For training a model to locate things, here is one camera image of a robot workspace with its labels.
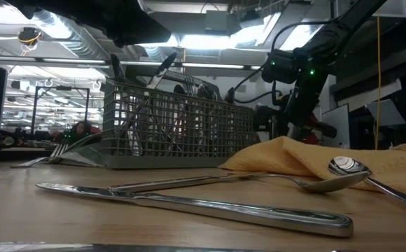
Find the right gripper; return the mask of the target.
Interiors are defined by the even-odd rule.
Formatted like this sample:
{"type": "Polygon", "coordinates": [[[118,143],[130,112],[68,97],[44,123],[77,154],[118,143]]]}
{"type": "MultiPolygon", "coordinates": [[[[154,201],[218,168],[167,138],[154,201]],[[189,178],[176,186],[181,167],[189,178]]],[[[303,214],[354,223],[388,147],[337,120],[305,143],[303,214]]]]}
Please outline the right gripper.
{"type": "Polygon", "coordinates": [[[284,110],[288,122],[293,124],[292,139],[304,139],[312,130],[326,137],[335,138],[337,129],[325,122],[312,120],[312,113],[319,103],[319,96],[328,73],[317,68],[303,68],[284,110]]]}

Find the black ceiling device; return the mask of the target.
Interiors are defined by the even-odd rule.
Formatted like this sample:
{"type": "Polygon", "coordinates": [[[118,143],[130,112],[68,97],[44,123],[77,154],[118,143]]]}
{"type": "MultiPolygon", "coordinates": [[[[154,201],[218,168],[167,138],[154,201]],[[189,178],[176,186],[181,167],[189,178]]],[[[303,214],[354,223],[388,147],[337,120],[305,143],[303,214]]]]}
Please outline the black ceiling device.
{"type": "Polygon", "coordinates": [[[42,32],[33,27],[24,27],[17,35],[19,42],[26,46],[35,46],[42,37],[42,32]]]}

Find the person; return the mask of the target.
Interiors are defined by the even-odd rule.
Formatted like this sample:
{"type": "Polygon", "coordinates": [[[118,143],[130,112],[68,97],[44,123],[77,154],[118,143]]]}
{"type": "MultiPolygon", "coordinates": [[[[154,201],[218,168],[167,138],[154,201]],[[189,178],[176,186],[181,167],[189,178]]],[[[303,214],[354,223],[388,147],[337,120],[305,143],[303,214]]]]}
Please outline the person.
{"type": "Polygon", "coordinates": [[[81,139],[91,133],[91,124],[86,121],[79,121],[71,128],[71,137],[75,139],[81,139]]]}

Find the grey mesh cutlery basket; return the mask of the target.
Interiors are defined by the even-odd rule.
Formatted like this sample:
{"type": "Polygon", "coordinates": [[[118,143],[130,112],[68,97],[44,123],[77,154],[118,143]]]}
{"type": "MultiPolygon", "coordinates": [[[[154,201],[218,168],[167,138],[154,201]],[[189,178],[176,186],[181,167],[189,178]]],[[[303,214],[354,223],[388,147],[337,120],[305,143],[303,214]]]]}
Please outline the grey mesh cutlery basket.
{"type": "Polygon", "coordinates": [[[112,169],[213,167],[253,144],[253,110],[225,102],[215,85],[167,72],[155,89],[106,79],[101,163],[112,169]],[[218,100],[196,96],[201,84],[218,100]]]}

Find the ceiling light panel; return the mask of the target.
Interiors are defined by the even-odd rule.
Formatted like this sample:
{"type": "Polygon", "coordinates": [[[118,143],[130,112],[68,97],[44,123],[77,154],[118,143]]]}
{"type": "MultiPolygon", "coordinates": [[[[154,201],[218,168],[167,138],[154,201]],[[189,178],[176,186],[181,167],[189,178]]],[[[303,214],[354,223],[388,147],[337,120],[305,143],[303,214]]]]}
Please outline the ceiling light panel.
{"type": "Polygon", "coordinates": [[[263,42],[257,34],[240,34],[232,36],[212,36],[197,34],[172,34],[168,41],[161,43],[140,43],[144,48],[175,47],[198,50],[216,50],[247,48],[263,42]]]}

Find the grey checked cloth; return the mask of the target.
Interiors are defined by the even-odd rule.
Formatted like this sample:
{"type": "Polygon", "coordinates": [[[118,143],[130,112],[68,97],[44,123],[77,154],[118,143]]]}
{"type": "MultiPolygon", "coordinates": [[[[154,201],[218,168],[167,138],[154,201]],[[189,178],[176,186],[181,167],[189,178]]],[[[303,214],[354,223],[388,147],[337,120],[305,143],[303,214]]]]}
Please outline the grey checked cloth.
{"type": "Polygon", "coordinates": [[[81,165],[85,167],[105,167],[101,164],[102,154],[100,153],[101,147],[99,145],[100,139],[94,139],[83,146],[75,148],[69,152],[63,152],[48,161],[49,164],[59,164],[63,161],[72,162],[74,165],[81,165]]]}

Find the white panel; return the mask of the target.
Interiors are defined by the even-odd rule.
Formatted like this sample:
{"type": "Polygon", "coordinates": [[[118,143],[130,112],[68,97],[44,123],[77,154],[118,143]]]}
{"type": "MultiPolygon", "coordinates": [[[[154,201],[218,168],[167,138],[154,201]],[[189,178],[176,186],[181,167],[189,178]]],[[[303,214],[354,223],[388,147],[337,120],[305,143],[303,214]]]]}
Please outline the white panel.
{"type": "Polygon", "coordinates": [[[349,105],[344,104],[322,114],[321,120],[337,130],[334,138],[322,137],[322,145],[335,148],[350,148],[349,105]]]}
{"type": "Polygon", "coordinates": [[[380,126],[404,125],[405,119],[400,114],[391,99],[381,100],[365,105],[375,120],[379,120],[380,126]]]}

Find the white slanted board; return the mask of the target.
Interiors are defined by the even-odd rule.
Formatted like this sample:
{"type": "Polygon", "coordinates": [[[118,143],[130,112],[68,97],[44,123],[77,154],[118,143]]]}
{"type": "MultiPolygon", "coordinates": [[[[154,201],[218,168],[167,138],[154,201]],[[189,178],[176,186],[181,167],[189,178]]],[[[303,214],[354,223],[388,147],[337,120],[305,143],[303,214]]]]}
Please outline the white slanted board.
{"type": "Polygon", "coordinates": [[[371,91],[366,91],[360,94],[356,94],[352,97],[347,97],[346,99],[339,100],[337,102],[338,106],[343,106],[345,104],[349,107],[349,112],[359,109],[366,104],[377,101],[378,97],[383,98],[388,95],[393,94],[402,89],[402,84],[400,79],[396,79],[388,85],[381,86],[380,88],[373,89],[371,91]]]}

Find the black frame clamp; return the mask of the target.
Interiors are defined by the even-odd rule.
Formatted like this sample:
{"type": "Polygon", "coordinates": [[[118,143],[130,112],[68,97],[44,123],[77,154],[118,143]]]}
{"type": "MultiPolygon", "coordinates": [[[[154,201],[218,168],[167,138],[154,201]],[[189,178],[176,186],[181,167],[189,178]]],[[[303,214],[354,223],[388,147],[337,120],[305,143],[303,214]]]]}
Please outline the black frame clamp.
{"type": "Polygon", "coordinates": [[[269,138],[278,137],[279,112],[268,106],[257,104],[253,114],[253,128],[256,132],[268,132],[269,138]]]}

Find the black metal frame stand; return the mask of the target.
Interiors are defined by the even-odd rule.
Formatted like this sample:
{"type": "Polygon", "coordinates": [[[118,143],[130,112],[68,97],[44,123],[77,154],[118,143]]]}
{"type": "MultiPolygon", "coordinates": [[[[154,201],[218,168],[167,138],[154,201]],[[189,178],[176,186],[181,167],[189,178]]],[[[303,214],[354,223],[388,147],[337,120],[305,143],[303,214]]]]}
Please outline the black metal frame stand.
{"type": "Polygon", "coordinates": [[[71,87],[65,85],[59,85],[56,87],[46,87],[46,86],[36,86],[35,87],[35,94],[34,94],[34,103],[33,103],[33,110],[32,110],[32,117],[31,117],[31,130],[30,134],[34,135],[36,129],[36,110],[38,105],[38,100],[41,98],[47,91],[51,89],[61,90],[61,91],[72,91],[72,90],[85,90],[86,91],[86,98],[85,98],[85,113],[84,113],[84,121],[88,121],[88,108],[89,108],[89,100],[90,100],[90,89],[86,87],[71,87]],[[44,89],[45,92],[39,95],[39,90],[44,89]]]}

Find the grey ceiling box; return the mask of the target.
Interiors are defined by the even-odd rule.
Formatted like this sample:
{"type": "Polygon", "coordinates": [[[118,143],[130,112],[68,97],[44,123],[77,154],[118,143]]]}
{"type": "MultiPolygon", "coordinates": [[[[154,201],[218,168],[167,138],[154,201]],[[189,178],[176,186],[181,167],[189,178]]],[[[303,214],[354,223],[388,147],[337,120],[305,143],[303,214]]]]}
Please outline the grey ceiling box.
{"type": "Polygon", "coordinates": [[[228,29],[227,12],[207,10],[205,13],[205,32],[207,34],[225,34],[228,29]]]}

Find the yellow cloth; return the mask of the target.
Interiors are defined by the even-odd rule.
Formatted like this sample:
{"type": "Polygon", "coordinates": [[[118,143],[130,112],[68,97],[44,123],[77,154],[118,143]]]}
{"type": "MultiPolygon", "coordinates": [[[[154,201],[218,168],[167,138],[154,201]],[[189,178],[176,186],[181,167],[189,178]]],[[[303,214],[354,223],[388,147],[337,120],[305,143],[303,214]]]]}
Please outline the yellow cloth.
{"type": "Polygon", "coordinates": [[[240,150],[220,168],[331,179],[334,174],[328,171],[328,164],[337,156],[361,162],[370,169],[372,178],[406,194],[406,143],[388,150],[352,150],[305,144],[281,136],[240,150]]]}

